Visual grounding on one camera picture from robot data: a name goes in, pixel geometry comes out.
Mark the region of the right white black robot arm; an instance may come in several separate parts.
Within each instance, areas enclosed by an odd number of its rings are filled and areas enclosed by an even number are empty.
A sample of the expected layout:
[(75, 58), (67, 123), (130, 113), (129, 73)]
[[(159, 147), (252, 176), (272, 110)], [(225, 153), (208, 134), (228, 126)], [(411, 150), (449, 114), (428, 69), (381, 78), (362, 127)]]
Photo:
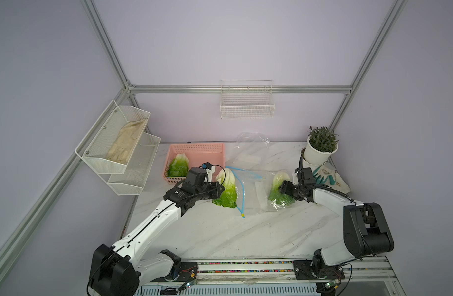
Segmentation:
[(345, 263), (394, 250), (394, 239), (379, 204), (359, 202), (328, 185), (318, 184), (312, 169), (303, 167), (302, 160), (295, 173), (296, 184), (282, 181), (275, 188), (297, 201), (321, 205), (343, 219), (342, 239), (314, 252), (310, 269), (315, 277)]

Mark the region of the bagged chinese cabbage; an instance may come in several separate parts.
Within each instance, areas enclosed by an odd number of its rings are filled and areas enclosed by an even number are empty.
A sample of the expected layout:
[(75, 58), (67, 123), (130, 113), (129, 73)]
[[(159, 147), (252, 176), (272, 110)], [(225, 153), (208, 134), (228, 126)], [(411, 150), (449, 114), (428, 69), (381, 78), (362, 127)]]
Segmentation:
[(220, 170), (215, 180), (224, 187), (224, 192), (221, 193), (220, 197), (212, 201), (213, 204), (225, 208), (236, 208), (237, 204), (237, 193), (235, 176), (229, 168)]

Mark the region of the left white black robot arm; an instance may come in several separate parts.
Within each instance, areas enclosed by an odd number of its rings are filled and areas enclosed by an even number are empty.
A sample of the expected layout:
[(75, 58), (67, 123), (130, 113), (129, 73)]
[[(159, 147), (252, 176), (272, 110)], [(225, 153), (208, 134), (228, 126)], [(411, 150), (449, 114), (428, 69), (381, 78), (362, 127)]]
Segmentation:
[(93, 253), (86, 292), (101, 296), (132, 296), (155, 279), (176, 281), (181, 258), (169, 250), (145, 259), (151, 244), (197, 201), (214, 200), (225, 188), (213, 180), (215, 165), (190, 169), (184, 180), (168, 190), (159, 205), (133, 231), (112, 245), (102, 244)]

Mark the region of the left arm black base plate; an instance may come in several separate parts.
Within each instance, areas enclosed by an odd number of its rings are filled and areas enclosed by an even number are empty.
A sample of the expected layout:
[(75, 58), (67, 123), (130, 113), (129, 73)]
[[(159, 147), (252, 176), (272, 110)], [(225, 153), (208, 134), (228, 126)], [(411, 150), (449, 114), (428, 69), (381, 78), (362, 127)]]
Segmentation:
[(170, 272), (166, 277), (158, 277), (151, 281), (155, 282), (185, 282), (192, 279), (192, 275), (197, 274), (198, 263), (195, 261), (181, 261), (177, 266), (174, 267), (173, 271)]

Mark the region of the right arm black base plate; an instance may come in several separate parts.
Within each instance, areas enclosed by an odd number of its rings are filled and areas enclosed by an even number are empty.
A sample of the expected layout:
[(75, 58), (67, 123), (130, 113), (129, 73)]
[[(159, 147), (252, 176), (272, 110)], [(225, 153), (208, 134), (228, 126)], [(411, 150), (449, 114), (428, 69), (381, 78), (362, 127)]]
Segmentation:
[(327, 266), (313, 260), (294, 260), (293, 270), (297, 280), (344, 280), (340, 266)]

